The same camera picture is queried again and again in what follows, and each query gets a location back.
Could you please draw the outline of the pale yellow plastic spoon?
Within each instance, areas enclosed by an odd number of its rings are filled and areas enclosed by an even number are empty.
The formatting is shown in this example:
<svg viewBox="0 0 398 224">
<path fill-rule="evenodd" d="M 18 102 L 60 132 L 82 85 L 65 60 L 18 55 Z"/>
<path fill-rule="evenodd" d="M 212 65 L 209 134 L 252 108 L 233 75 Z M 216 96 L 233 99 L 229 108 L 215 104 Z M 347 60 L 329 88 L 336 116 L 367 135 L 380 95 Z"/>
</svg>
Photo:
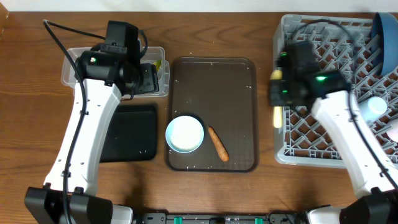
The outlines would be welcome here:
<svg viewBox="0 0 398 224">
<path fill-rule="evenodd" d="M 280 70 L 274 70 L 270 76 L 271 80 L 281 80 L 282 72 Z M 275 128 L 281 128 L 283 125 L 283 112 L 281 106 L 275 106 L 273 110 L 273 125 Z"/>
</svg>

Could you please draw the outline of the yellow green snack wrapper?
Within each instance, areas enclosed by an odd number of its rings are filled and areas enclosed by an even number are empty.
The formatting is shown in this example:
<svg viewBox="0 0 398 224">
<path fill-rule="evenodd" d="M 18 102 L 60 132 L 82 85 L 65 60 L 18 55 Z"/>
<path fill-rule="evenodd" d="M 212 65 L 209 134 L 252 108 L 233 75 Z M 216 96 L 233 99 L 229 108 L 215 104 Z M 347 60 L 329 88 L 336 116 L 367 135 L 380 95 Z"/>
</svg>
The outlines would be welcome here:
<svg viewBox="0 0 398 224">
<path fill-rule="evenodd" d="M 156 67 L 156 71 L 158 72 L 162 66 L 162 59 L 156 60 L 153 65 Z"/>
</svg>

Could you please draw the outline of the pink plastic cup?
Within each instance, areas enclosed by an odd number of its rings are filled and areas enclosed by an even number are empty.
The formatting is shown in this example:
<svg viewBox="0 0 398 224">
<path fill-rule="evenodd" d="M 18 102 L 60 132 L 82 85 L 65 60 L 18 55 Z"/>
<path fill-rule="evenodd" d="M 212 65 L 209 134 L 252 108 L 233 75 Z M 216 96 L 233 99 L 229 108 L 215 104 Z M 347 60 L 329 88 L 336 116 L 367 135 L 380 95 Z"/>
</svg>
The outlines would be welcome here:
<svg viewBox="0 0 398 224">
<path fill-rule="evenodd" d="M 398 119 L 391 120 L 387 123 L 386 134 L 391 141 L 398 142 Z"/>
</svg>

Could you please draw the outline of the dark blue plate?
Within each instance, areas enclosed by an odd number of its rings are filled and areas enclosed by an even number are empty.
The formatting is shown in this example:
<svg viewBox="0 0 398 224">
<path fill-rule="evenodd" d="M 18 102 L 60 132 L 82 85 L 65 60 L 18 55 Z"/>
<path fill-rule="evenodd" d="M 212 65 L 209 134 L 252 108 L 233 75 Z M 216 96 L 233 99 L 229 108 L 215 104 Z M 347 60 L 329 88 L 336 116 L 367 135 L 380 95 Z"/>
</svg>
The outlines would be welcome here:
<svg viewBox="0 0 398 224">
<path fill-rule="evenodd" d="M 373 18 L 371 37 L 379 36 L 381 53 L 376 64 L 381 66 L 379 76 L 385 76 L 397 68 L 397 18 L 388 12 L 377 12 Z"/>
</svg>

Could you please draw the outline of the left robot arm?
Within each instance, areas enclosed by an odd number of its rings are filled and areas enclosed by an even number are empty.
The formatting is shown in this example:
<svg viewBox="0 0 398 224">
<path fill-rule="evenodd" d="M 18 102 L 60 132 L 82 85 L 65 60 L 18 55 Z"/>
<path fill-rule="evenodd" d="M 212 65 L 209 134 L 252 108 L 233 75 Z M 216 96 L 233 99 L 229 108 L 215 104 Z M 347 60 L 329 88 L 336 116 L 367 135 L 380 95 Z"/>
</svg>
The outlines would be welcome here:
<svg viewBox="0 0 398 224">
<path fill-rule="evenodd" d="M 68 178 L 67 199 L 73 223 L 135 223 L 131 207 L 97 197 L 102 162 L 152 159 L 157 147 L 157 112 L 153 105 L 121 105 L 115 87 L 84 82 L 87 114 L 78 132 Z M 24 203 L 38 223 L 65 223 L 63 169 L 80 117 L 81 90 L 74 85 L 74 106 L 57 160 L 42 188 L 30 187 Z"/>
</svg>

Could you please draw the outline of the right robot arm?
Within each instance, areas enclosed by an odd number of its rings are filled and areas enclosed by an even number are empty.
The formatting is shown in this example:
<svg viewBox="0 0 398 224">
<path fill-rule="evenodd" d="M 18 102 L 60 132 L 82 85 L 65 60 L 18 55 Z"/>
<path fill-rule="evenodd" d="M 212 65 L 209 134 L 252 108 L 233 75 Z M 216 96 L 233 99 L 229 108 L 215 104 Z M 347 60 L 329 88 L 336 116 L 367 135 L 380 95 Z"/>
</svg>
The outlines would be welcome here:
<svg viewBox="0 0 398 224">
<path fill-rule="evenodd" d="M 274 127 L 285 106 L 305 105 L 345 163 L 357 200 L 346 208 L 320 207 L 307 223 L 397 223 L 397 168 L 360 115 L 348 82 L 337 70 L 320 70 L 311 50 L 286 49 L 271 73 Z"/>
</svg>

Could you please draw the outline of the light blue plastic cup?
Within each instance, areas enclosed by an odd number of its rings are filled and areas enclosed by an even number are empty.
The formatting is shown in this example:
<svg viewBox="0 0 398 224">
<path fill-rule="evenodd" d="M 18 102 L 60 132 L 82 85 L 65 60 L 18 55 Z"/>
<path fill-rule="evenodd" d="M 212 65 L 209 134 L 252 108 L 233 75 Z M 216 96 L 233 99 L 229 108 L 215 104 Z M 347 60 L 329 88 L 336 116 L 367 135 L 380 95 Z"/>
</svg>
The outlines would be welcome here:
<svg viewBox="0 0 398 224">
<path fill-rule="evenodd" d="M 387 102 L 378 96 L 370 97 L 360 102 L 358 106 L 367 124 L 375 122 L 387 111 Z"/>
</svg>

